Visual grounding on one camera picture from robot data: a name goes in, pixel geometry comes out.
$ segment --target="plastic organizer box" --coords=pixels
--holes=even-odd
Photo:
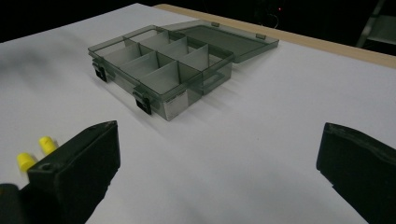
[[[88,48],[96,75],[132,94],[137,106],[170,120],[278,40],[209,21],[150,25]]]

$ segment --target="yellow earplug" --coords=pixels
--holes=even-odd
[[[38,144],[41,146],[44,154],[49,155],[51,152],[55,151],[56,146],[52,139],[48,136],[44,136],[38,140]]]
[[[18,166],[20,167],[21,171],[26,172],[29,170],[30,167],[35,165],[35,160],[33,157],[26,152],[22,152],[17,156]]]

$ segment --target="yellow cap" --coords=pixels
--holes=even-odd
[[[38,140],[38,144],[41,146],[44,154],[49,155],[51,152],[55,151],[56,146],[52,139],[48,136],[44,136]]]
[[[35,160],[29,153],[22,152],[17,156],[18,166],[20,167],[21,171],[26,172],[35,164]]]

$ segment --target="table surface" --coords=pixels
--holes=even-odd
[[[43,158],[39,137],[117,120],[121,168],[88,223],[364,223],[318,148],[325,122],[396,147],[396,69],[281,40],[170,122],[95,76],[88,47],[191,20],[135,4],[0,44],[0,183],[28,183],[16,156]]]

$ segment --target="dark background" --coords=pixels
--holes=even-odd
[[[6,1],[0,3],[0,42],[140,3],[146,6],[170,4],[185,7],[355,46],[377,2],[378,0]],[[388,0],[381,14],[396,16],[396,1]],[[364,48],[396,55],[395,46],[392,45],[368,41]]]

